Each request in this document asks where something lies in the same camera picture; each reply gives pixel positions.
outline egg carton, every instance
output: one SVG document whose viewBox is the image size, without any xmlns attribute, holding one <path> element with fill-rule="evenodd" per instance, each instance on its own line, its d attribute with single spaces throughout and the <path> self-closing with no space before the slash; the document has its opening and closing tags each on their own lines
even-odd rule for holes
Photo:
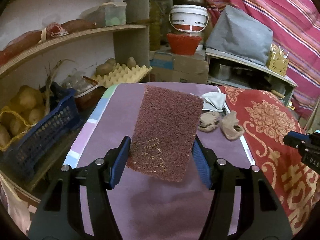
<svg viewBox="0 0 320 240">
<path fill-rule="evenodd" d="M 92 79 L 99 82 L 100 86 L 108 88 L 112 85 L 121 83 L 137 83 L 141 79 L 143 79 L 151 71 L 151 69 L 152 67 L 139 67 L 138 65 L 136 65 L 132 69 L 129 69 L 126 64 L 117 64 L 115 69 L 108 75 L 92 76 Z"/>
</svg>

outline maroon scouring pad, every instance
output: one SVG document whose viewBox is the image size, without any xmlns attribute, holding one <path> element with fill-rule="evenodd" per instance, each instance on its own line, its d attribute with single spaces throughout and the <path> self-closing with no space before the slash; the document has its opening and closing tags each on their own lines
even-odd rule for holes
<svg viewBox="0 0 320 240">
<path fill-rule="evenodd" d="M 202 108 L 198 96 L 146 85 L 127 166 L 160 179 L 181 181 Z"/>
</svg>

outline yellow box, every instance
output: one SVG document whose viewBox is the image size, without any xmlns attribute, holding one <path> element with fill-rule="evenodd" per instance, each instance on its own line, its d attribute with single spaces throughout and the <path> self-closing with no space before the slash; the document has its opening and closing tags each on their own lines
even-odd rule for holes
<svg viewBox="0 0 320 240">
<path fill-rule="evenodd" d="M 268 69 L 284 77 L 287 72 L 288 63 L 289 60 L 282 57 L 279 53 L 270 51 L 270 56 L 266 65 Z"/>
</svg>

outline white cloth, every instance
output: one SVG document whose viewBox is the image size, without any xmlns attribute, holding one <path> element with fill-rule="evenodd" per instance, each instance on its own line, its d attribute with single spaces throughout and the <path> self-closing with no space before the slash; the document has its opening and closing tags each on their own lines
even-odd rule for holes
<svg viewBox="0 0 320 240">
<path fill-rule="evenodd" d="M 212 112 L 222 112 L 223 106 L 226 101 L 226 94 L 218 92 L 209 92 L 201 96 L 203 99 L 202 110 L 212 111 Z"/>
</svg>

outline blue plastic basket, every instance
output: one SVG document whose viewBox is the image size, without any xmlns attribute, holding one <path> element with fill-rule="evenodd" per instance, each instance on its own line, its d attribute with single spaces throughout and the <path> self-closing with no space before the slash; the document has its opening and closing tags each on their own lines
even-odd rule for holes
<svg viewBox="0 0 320 240">
<path fill-rule="evenodd" d="M 32 179 L 36 163 L 50 147 L 67 131 L 81 124 L 73 97 L 76 91 L 63 89 L 55 82 L 51 90 L 54 96 L 50 98 L 50 113 L 4 152 L 3 162 L 24 181 Z"/>
</svg>

